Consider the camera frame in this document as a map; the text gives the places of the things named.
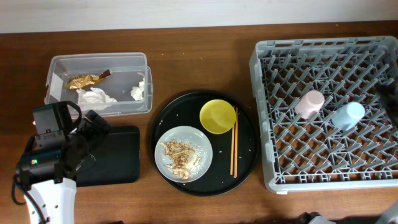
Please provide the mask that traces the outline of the black rectangular tray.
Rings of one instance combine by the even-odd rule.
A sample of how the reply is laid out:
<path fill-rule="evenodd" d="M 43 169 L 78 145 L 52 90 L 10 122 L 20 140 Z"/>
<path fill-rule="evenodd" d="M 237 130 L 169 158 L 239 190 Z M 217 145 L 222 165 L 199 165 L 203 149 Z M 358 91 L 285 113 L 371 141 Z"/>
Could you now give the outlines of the black rectangular tray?
<path fill-rule="evenodd" d="M 77 187 L 126 184 L 140 175 L 140 132 L 136 126 L 113 127 L 84 160 L 76 175 Z"/>

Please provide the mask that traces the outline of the right wooden chopstick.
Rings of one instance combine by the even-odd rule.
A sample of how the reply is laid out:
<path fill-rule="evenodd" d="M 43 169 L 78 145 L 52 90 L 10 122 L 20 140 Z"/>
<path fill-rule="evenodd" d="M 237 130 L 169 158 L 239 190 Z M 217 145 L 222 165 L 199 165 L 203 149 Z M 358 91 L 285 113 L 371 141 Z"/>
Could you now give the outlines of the right wooden chopstick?
<path fill-rule="evenodd" d="M 233 174 L 236 178 L 238 176 L 238 108 L 236 107 L 236 123 L 234 128 L 234 166 Z"/>

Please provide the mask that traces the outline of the pink cup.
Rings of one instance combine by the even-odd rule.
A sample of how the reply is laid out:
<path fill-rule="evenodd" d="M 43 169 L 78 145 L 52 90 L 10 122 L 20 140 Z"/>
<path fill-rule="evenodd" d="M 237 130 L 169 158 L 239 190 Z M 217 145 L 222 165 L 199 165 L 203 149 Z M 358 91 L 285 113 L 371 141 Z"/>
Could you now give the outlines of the pink cup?
<path fill-rule="evenodd" d="M 314 113 L 320 111 L 325 102 L 323 94 L 316 90 L 311 90 L 301 97 L 294 110 L 301 114 L 301 118 L 309 119 Z"/>

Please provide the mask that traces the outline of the wooden chopstick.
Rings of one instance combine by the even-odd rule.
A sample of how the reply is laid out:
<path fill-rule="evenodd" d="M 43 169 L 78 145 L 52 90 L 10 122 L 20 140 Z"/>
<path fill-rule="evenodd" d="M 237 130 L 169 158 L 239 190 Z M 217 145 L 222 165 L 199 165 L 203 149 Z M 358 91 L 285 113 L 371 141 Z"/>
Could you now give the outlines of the wooden chopstick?
<path fill-rule="evenodd" d="M 236 178 L 238 176 L 238 108 L 236 107 L 236 123 L 234 128 L 234 166 L 233 174 Z"/>
<path fill-rule="evenodd" d="M 230 160 L 230 169 L 229 174 L 234 175 L 234 142 L 235 142 L 235 127 L 236 127 L 236 116 L 234 120 L 234 124 L 231 130 L 231 160 Z"/>

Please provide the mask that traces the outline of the large white tissue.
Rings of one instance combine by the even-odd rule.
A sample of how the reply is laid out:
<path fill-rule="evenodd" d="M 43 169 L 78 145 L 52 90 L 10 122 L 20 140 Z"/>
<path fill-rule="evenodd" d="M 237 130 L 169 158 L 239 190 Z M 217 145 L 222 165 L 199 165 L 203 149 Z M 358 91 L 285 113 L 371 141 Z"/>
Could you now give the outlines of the large white tissue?
<path fill-rule="evenodd" d="M 108 96 L 102 89 L 100 88 L 90 88 L 90 91 L 85 91 L 82 89 L 77 89 L 78 93 L 78 104 L 85 103 L 115 103 L 116 99 Z"/>

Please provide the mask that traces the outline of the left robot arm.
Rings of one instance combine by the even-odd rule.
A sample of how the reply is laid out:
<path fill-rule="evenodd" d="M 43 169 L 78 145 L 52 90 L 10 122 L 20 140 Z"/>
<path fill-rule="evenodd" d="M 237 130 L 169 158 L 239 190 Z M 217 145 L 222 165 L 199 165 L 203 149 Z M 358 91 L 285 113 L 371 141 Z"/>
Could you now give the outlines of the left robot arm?
<path fill-rule="evenodd" d="M 37 133 L 16 165 L 12 188 L 25 198 L 31 223 L 74 223 L 76 174 L 111 125 L 72 101 L 33 110 Z"/>

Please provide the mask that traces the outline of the round black tray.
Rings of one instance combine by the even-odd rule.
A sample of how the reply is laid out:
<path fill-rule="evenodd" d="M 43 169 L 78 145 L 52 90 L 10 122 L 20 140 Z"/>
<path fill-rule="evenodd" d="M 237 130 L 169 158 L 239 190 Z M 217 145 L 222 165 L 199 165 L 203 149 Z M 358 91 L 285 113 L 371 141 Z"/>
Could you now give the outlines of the round black tray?
<path fill-rule="evenodd" d="M 231 131 L 224 134 L 208 132 L 200 122 L 201 107 L 210 100 L 221 99 L 238 108 L 238 176 L 229 174 L 231 160 Z M 168 103 L 155 117 L 150 132 L 150 151 L 155 164 L 156 142 L 166 131 L 178 127 L 190 126 L 199 129 L 210 140 L 213 158 L 210 168 L 198 180 L 186 184 L 166 180 L 172 187 L 186 194 L 196 196 L 214 196 L 233 190 L 243 183 L 254 170 L 261 150 L 260 134 L 243 105 L 232 97 L 217 91 L 193 91 L 177 97 Z"/>

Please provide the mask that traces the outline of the light blue cup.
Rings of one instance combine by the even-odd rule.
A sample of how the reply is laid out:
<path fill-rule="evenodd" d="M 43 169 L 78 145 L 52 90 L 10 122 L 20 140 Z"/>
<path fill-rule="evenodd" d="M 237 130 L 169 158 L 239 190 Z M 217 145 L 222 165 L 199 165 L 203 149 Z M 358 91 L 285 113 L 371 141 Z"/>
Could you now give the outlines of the light blue cup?
<path fill-rule="evenodd" d="M 336 111 L 331 122 L 337 128 L 347 131 L 354 127 L 365 114 L 364 106 L 358 102 L 350 102 Z"/>

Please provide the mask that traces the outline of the small white tissue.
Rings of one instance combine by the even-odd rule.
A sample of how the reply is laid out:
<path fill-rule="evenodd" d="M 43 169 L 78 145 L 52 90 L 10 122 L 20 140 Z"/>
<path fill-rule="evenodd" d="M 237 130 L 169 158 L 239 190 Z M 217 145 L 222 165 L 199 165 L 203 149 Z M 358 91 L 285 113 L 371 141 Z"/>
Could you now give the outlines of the small white tissue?
<path fill-rule="evenodd" d="M 135 101 L 144 99 L 144 90 L 145 90 L 145 78 L 139 82 L 138 86 L 134 86 L 131 90 L 131 96 Z"/>

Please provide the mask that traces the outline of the clear plastic bin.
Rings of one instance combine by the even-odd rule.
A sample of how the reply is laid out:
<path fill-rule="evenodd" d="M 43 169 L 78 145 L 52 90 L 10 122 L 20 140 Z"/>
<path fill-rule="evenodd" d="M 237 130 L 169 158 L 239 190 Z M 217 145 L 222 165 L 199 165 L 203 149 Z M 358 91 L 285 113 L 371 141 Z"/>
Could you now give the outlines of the clear plastic bin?
<path fill-rule="evenodd" d="M 78 104 L 76 90 L 65 88 L 71 78 L 80 75 L 99 75 L 110 70 L 111 76 L 95 85 L 82 88 L 100 88 L 108 96 L 117 100 L 115 103 L 85 103 Z M 145 78 L 144 99 L 135 101 L 131 90 L 138 86 Z M 47 92 L 44 103 L 51 104 L 59 101 L 72 101 L 77 104 L 83 113 L 89 110 L 99 115 L 122 116 L 145 114 L 152 110 L 153 84 L 147 57 L 141 52 L 102 53 L 102 54 L 75 54 L 60 55 L 52 59 L 46 81 Z"/>

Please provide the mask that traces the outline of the yellow bowl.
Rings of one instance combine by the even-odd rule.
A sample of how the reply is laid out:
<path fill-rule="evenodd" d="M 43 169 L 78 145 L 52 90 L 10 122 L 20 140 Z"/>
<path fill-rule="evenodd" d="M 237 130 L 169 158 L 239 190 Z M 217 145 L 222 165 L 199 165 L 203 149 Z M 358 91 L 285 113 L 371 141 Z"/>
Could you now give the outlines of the yellow bowl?
<path fill-rule="evenodd" d="M 199 114 L 201 125 L 212 134 L 224 134 L 236 123 L 236 110 L 225 100 L 206 102 Z"/>

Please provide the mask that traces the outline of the left wooden chopstick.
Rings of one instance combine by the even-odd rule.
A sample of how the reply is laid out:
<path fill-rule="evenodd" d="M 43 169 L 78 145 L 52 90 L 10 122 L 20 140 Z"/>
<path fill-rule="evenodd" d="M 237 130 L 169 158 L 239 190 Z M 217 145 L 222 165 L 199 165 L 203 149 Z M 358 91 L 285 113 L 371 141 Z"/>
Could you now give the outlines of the left wooden chopstick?
<path fill-rule="evenodd" d="M 230 160 L 230 169 L 229 174 L 234 175 L 234 142 L 235 142 L 235 127 L 236 127 L 236 116 L 234 120 L 234 124 L 231 130 L 231 160 Z"/>

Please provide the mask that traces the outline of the gold snack wrapper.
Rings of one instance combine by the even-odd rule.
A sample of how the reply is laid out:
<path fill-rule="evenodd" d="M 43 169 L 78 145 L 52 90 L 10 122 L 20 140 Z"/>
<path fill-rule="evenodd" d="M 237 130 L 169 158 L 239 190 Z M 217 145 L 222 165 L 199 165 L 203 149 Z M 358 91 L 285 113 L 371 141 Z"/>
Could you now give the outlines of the gold snack wrapper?
<path fill-rule="evenodd" d="M 67 83 L 65 84 L 65 88 L 69 90 L 82 89 L 86 86 L 95 85 L 99 82 L 102 82 L 104 79 L 108 78 L 109 76 L 111 76 L 110 70 L 106 70 L 99 75 L 93 75 L 93 74 L 80 75 L 71 78 L 69 81 L 67 81 Z"/>

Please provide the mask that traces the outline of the grey dishwasher rack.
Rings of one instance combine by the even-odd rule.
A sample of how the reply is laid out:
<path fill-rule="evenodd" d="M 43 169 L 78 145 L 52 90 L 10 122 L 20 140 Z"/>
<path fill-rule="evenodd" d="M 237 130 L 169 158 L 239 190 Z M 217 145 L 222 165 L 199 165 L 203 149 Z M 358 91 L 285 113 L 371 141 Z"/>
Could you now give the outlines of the grey dishwasher rack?
<path fill-rule="evenodd" d="M 377 93 L 378 85 L 397 80 L 395 37 L 263 40 L 249 68 L 268 190 L 397 186 L 397 128 Z M 294 108 L 311 90 L 325 102 L 303 119 Z M 343 131 L 331 120 L 350 102 L 362 104 L 365 114 Z"/>

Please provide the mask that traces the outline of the food scraps on plate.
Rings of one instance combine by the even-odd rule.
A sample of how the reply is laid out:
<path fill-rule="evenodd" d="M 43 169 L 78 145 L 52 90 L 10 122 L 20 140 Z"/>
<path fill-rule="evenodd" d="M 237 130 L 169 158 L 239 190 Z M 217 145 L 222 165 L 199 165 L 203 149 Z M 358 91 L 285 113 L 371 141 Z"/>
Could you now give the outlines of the food scraps on plate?
<path fill-rule="evenodd" d="M 186 142 L 171 140 L 161 142 L 163 155 L 171 160 L 166 168 L 181 180 L 188 180 L 200 168 L 203 156 L 200 151 Z"/>

